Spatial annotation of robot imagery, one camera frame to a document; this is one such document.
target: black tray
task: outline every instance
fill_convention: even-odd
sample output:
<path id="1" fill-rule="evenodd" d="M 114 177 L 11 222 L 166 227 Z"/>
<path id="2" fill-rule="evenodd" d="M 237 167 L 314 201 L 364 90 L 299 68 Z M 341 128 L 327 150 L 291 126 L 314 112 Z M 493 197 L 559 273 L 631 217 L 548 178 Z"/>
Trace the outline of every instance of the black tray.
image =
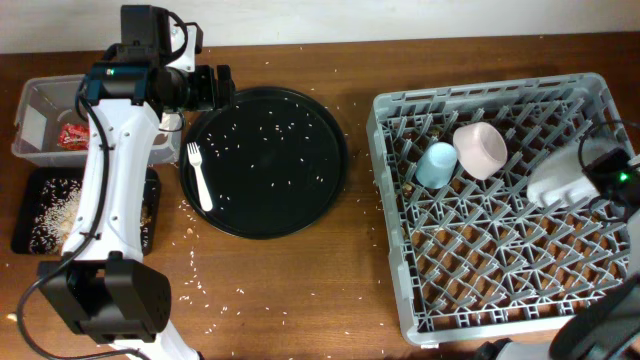
<path id="1" fill-rule="evenodd" d="M 185 136 L 180 183 L 187 200 L 213 226 L 245 238 L 276 238 L 311 225 L 346 179 L 347 145 L 337 122 L 320 103 L 289 89 L 249 89 L 235 100 L 237 106 L 202 114 Z M 200 208 L 189 142 L 200 145 L 214 204 L 209 212 Z"/>
<path id="2" fill-rule="evenodd" d="M 14 253 L 29 255 L 47 254 L 44 252 L 42 246 L 36 246 L 33 252 L 29 249 L 34 220 L 46 211 L 46 208 L 41 205 L 51 202 L 51 193 L 43 194 L 45 183 L 52 179 L 67 179 L 75 180 L 82 186 L 83 175 L 84 169 L 82 168 L 38 168 L 31 173 L 27 181 L 27 189 L 22 199 L 20 213 L 11 241 L 11 250 Z M 140 227 L 140 242 L 144 255 L 148 255 L 151 252 L 156 219 L 158 217 L 160 190 L 161 185 L 158 173 L 153 169 L 147 168 L 142 204 L 143 206 L 147 206 L 148 215 L 151 215 L 151 222 Z"/>

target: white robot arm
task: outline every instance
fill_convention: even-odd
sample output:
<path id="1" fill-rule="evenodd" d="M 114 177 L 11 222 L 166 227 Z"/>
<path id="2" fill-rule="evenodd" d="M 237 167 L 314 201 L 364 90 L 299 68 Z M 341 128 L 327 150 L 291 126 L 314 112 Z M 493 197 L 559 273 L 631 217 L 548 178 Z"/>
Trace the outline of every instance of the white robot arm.
<path id="1" fill-rule="evenodd" d="M 63 260 L 40 264 L 40 278 L 18 305 L 18 326 L 39 355 L 62 358 L 40 348 L 24 324 L 24 304 L 40 289 L 74 333 L 118 350 L 109 355 L 202 359 L 169 321 L 168 279 L 142 264 L 142 194 L 163 111 L 228 106 L 235 86 L 228 66 L 218 67 L 216 80 L 209 66 L 195 65 L 202 47 L 197 24 L 184 24 L 162 8 L 123 6 L 121 28 L 122 43 L 94 64 L 78 90 L 76 102 L 90 118 L 90 141 L 78 215 Z"/>
<path id="2" fill-rule="evenodd" d="M 626 151 L 616 146 L 603 151 L 585 164 L 582 147 L 588 135 L 598 128 L 611 124 L 625 124 L 635 128 L 637 123 L 612 120 L 592 126 L 576 144 L 560 151 L 561 155 L 571 151 L 568 159 L 578 161 L 579 173 L 569 174 L 567 179 L 578 179 L 577 183 L 589 183 L 597 193 L 589 204 L 608 200 L 624 209 L 617 218 L 600 219 L 606 222 L 625 222 L 629 234 L 628 261 L 625 281 L 615 289 L 582 310 L 570 319 L 556 334 L 553 341 L 545 344 L 518 344 L 508 339 L 485 343 L 473 359 L 495 360 L 625 360 L 638 359 L 630 347 L 640 336 L 640 174 L 637 158 L 631 159 Z M 551 156 L 541 167 L 567 169 L 566 158 Z M 566 195 L 571 191 L 567 184 L 558 183 L 550 193 Z"/>

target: light blue cup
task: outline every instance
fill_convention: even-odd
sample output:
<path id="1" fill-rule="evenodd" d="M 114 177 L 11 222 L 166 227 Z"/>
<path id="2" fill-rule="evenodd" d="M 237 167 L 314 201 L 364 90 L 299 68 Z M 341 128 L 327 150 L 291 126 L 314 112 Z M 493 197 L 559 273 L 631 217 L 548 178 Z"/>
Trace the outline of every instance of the light blue cup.
<path id="1" fill-rule="evenodd" d="M 451 180 L 457 161 L 456 149 L 453 146 L 444 142 L 435 143 L 418 161 L 416 179 L 424 187 L 440 189 Z"/>

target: white plastic fork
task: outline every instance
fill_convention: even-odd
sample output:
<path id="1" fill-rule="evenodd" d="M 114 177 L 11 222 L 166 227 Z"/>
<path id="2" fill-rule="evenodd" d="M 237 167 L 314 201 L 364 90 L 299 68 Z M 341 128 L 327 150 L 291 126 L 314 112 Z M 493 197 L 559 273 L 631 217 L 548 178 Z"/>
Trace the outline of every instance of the white plastic fork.
<path id="1" fill-rule="evenodd" d="M 196 172 L 196 183 L 198 185 L 198 196 L 200 197 L 200 207 L 204 211 L 211 211 L 213 209 L 213 203 L 211 202 L 211 196 L 209 196 L 209 189 L 207 189 L 207 183 L 204 181 L 202 175 L 202 155 L 200 155 L 200 148 L 196 143 L 187 144 L 187 154 L 189 154 L 189 163 L 193 166 Z"/>

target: black round tray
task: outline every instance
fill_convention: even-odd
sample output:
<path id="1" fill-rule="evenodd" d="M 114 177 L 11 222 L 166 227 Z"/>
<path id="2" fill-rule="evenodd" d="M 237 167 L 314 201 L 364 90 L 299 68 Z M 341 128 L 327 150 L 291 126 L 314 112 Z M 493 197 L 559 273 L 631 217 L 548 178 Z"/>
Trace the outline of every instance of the black round tray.
<path id="1" fill-rule="evenodd" d="M 347 145 L 337 122 L 321 104 L 289 89 L 245 90 L 235 103 L 202 114 L 184 138 L 180 183 L 187 200 L 207 222 L 240 237 L 270 239 L 309 226 L 346 179 Z M 190 142 L 200 146 L 214 204 L 209 212 L 200 208 Z"/>

